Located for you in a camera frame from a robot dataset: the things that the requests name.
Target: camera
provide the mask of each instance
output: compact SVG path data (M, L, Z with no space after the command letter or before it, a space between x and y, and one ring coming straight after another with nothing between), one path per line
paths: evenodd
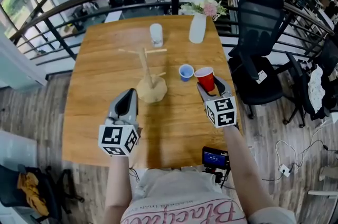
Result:
M202 164L205 166L207 173L215 174L215 183L220 183L223 177L222 172L216 172L216 169L226 171L225 177L228 177L230 173L230 161L227 151L218 150L209 147L203 147L202 149Z

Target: white charger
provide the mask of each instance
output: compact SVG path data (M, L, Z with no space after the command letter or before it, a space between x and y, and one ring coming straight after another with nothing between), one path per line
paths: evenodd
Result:
M284 176L289 177L290 176L290 169L286 165L281 165L278 169Z

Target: mesh chair back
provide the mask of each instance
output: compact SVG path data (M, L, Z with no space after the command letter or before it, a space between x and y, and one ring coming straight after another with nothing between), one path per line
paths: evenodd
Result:
M283 5L283 0L240 0L239 39L229 56L242 53L262 57L270 54L284 19Z
M26 194L17 189L18 176L19 172L0 165L0 202L4 207L29 207Z
M338 47L335 37L327 36L324 42L322 52L313 62L318 64L323 69L323 74L331 75L332 71L338 64Z

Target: cable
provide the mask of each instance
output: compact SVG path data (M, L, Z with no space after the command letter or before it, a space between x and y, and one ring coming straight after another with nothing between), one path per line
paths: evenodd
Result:
M281 167L281 164L280 164L280 156L279 156L279 153L278 153L278 151L277 151L277 145L278 145L278 143L280 143L280 142L285 143L287 146L291 147L292 150L294 150L294 152L295 152L295 162L296 162L296 161L297 161L297 152L296 152L296 149L294 149L290 144L287 144L285 141L280 140L280 141L277 141L277 143L276 143L276 145L275 145L275 151L276 151L277 156L278 156L278 165L279 165L279 167Z
M137 172L136 172L132 167L129 168L129 171L132 171L132 172L133 172L133 174L131 174L131 173L129 172L129 175L132 176L132 177L135 177L135 178L136 178L136 182L138 183L138 182L139 182L139 177L138 177Z
M297 164L297 157L298 157L298 155L297 155L296 149L293 148L290 144L287 144L284 140L277 141L277 143L276 143L276 145L275 145L275 151L276 151L277 156L278 156L278 165L279 165L279 167L281 167L281 164L280 164L280 156L279 156L279 153L278 153L278 150L277 150L277 145L278 145L280 142L283 142L285 145L291 147L292 150L293 150L294 153L295 153L295 162L292 163L290 172L292 171L294 165L296 165L296 169L295 169L295 170L298 171L299 168L303 165L304 159L305 159L305 157L306 157L306 154L304 155L304 153L307 152L307 150L314 144L314 143L312 143L313 137L314 137L320 130L322 130L325 126L326 126L326 125L324 125L323 127L317 129L317 131L316 131L315 133L312 134L311 139L310 139L310 146L309 146L308 148L306 148L306 149L302 152L302 160L301 160L301 162L300 162L299 164Z
M225 173L225 175L224 175L224 177L223 177L223 182L222 182L222 184L221 184L221 188L223 187L224 182L225 182L226 180L228 180L229 173L230 173L230 170L226 170L226 173Z
M329 150L327 149L327 146L323 143L323 141L321 141L320 139L317 139L316 141L314 141L313 143L311 143L311 144L308 146L308 148L306 148L305 150L302 151L302 153L301 153L301 155L302 155L302 160L301 160L301 162L300 162L299 164L297 164L296 162L293 162L293 163L291 164L290 172L291 172L292 169L294 168L294 165L296 165L296 166L298 167L296 170L297 170L297 171L299 170L299 168L300 168L300 167L303 165L303 163L304 163L304 158L305 158L304 153L307 152L307 151L311 148L311 146L314 145L316 142L321 142L321 143L323 144L324 149L326 149L327 151L329 151Z
M232 187L230 187L230 186L226 186L226 185L222 186L221 188L227 188L227 189L236 190L236 188L232 188Z
M281 174L281 176L278 178L278 179L273 179L273 180L270 180L270 179L262 179L262 181L270 181L270 182L273 182L273 181L278 181L280 178L282 178L284 175L284 172Z

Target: chair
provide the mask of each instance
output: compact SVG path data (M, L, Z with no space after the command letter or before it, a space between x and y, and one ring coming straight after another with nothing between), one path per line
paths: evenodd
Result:
M267 56L277 41L278 30L284 19L283 0L240 0L238 2L238 44L229 56L232 78L244 104L249 105L249 118L253 118L251 105L262 105L285 96L277 74ZM258 73L267 78L260 84Z
M124 5L131 5L131 4L135 4L134 0L123 0L123 4Z
M325 39L322 52L313 59L313 63L323 69L322 87L325 90L325 95L322 99L322 108L318 112L315 112L308 96L308 83L310 81L308 72L302 70L295 72L293 69L289 70L294 82L292 90L296 106L290 118L283 121L285 125L291 122L297 112L300 113L303 121L303 124L299 125L300 127L305 126L304 117L306 113L310 115L311 120L316 120L329 117L330 113L337 112L334 108L337 104L338 97L338 79L330 81L328 78L338 63L338 47L336 43L337 39L335 36L328 35Z
M26 194L22 190L17 189L17 181L20 173L33 173L39 181L37 186L39 194L46 200L46 206L49 211L47 217L41 216L40 218L35 219L31 216L34 223L40 223L47 218L61 221L61 207L67 214L71 213L65 206L66 198L84 202L82 197L78 197L74 193L73 183L70 180L70 170L63 170L57 183L54 183L49 174L49 171L51 170L50 166L46 169L46 174L42 173L38 168L25 167L23 165L19 165L18 170L19 171L13 171L0 165L0 202L4 207L30 207L26 201ZM68 185L70 192L72 192L71 194L65 193L63 189L63 178L65 175L68 175Z

